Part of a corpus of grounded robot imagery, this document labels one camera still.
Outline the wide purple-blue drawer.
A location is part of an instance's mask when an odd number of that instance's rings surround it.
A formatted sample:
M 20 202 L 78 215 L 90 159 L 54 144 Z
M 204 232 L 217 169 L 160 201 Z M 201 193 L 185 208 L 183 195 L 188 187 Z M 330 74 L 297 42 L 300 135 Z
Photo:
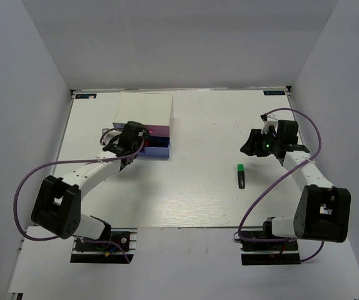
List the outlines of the wide purple-blue drawer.
M 168 147 L 144 147 L 140 152 L 141 157 L 145 158 L 161 158 L 168 159 L 170 154 L 170 138 L 150 136 L 147 141 L 159 141 L 160 143 L 167 143 Z

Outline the green cap highlighter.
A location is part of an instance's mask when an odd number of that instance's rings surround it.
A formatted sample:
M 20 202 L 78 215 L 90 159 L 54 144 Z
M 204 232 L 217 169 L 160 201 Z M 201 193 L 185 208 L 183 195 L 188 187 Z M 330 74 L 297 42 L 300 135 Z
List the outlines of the green cap highlighter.
M 245 167 L 243 164 L 237 165 L 238 187 L 240 189 L 245 188 Z

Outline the pink drawer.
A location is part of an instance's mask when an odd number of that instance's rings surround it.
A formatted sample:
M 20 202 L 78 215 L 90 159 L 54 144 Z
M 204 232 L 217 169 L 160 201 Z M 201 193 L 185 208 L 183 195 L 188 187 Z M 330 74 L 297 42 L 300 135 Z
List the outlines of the pink drawer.
M 150 136 L 157 137 L 170 137 L 170 126 L 160 126 L 160 125 L 145 125 L 146 129 L 149 132 Z

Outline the white mini drawer cabinet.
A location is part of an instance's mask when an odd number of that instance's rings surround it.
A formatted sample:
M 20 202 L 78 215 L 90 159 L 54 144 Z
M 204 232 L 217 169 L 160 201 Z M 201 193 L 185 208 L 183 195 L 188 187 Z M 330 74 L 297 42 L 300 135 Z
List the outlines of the white mini drawer cabinet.
M 128 121 L 145 125 L 173 124 L 173 95 L 149 92 L 122 92 L 113 125 L 122 128 Z

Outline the pink cap highlighter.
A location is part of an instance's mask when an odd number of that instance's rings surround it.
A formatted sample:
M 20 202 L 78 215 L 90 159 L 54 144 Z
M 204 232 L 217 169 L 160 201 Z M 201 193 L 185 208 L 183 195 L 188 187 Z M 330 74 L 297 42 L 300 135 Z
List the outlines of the pink cap highlighter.
M 159 142 L 159 141 L 146 141 L 145 146 L 149 148 L 166 148 L 168 147 L 168 144 L 165 142 Z

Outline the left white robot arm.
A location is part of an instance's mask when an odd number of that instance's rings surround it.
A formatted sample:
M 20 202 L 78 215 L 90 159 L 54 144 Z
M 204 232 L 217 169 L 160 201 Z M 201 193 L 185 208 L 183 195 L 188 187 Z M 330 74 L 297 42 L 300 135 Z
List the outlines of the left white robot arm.
M 111 226 L 83 214 L 82 200 L 105 179 L 129 166 L 148 138 L 143 124 L 129 121 L 119 134 L 102 138 L 102 150 L 94 159 L 84 160 L 79 169 L 64 176 L 46 177 L 31 213 L 32 222 L 61 239 L 89 239 L 97 249 L 106 249 L 111 244 Z

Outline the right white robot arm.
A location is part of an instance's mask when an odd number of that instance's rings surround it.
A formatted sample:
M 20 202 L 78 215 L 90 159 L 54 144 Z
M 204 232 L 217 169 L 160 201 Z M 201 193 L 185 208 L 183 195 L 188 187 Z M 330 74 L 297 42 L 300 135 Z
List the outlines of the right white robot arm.
M 260 237 L 241 236 L 242 240 L 263 243 L 269 249 L 295 239 L 345 241 L 351 194 L 345 188 L 334 186 L 322 175 L 308 148 L 298 142 L 296 121 L 266 121 L 263 129 L 251 130 L 240 151 L 260 158 L 273 155 L 301 191 L 294 215 L 269 217 L 263 223 Z

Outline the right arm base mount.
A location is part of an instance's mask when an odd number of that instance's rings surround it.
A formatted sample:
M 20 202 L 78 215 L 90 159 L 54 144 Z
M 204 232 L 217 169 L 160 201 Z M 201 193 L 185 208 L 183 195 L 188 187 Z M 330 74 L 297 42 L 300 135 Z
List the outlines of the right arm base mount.
M 290 242 L 246 242 L 234 233 L 234 240 L 241 244 L 243 266 L 284 266 L 301 264 L 298 243 Z

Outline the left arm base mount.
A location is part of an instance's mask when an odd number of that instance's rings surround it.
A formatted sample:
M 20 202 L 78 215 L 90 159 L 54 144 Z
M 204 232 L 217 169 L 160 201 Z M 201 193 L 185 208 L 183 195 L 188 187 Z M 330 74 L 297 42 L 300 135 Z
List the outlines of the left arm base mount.
M 129 264 L 135 254 L 137 229 L 113 229 L 109 243 L 89 243 L 74 239 L 70 263 Z

